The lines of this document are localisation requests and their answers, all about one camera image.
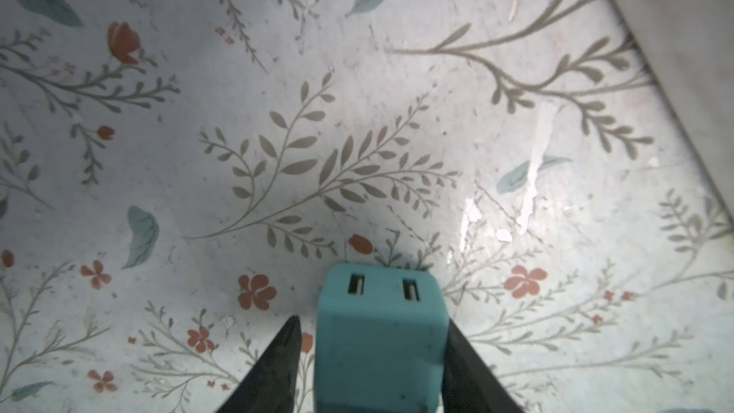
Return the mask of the floral table mat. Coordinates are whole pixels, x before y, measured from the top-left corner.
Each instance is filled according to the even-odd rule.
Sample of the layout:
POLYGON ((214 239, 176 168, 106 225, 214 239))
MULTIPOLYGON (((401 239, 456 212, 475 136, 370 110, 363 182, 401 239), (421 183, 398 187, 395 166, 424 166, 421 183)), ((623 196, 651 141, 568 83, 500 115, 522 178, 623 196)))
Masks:
POLYGON ((1 408, 213 412, 338 263, 527 412, 729 412, 733 219, 613 0, 1 0, 1 408))

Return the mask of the white multicolour power strip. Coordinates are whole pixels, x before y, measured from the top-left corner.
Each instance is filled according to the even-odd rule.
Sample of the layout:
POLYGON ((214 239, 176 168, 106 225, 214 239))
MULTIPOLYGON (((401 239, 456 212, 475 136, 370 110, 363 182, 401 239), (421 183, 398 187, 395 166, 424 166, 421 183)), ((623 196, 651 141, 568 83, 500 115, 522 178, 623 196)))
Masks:
POLYGON ((726 208, 733 208, 733 0, 614 0, 726 208))

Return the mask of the teal charger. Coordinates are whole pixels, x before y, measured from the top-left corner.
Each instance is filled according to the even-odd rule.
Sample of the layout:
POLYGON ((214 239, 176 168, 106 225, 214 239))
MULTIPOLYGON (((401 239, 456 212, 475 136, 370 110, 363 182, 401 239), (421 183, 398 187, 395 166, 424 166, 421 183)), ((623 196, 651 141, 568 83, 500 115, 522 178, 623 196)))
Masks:
POLYGON ((317 412, 434 412, 449 327, 430 273, 341 263, 317 307, 317 412))

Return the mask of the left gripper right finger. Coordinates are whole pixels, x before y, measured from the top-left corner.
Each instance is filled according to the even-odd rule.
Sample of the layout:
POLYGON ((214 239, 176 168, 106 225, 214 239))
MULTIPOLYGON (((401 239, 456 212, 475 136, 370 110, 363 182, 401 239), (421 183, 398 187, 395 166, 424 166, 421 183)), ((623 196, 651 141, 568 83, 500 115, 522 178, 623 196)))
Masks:
POLYGON ((449 321, 442 385, 445 413, 523 413, 453 320, 449 321))

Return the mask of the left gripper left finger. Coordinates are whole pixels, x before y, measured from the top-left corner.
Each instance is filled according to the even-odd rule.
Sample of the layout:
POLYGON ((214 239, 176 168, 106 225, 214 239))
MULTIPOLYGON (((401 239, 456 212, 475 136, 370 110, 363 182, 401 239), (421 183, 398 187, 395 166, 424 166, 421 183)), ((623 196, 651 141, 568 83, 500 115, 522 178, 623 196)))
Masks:
POLYGON ((291 413, 301 354, 300 318, 289 317, 217 413, 291 413))

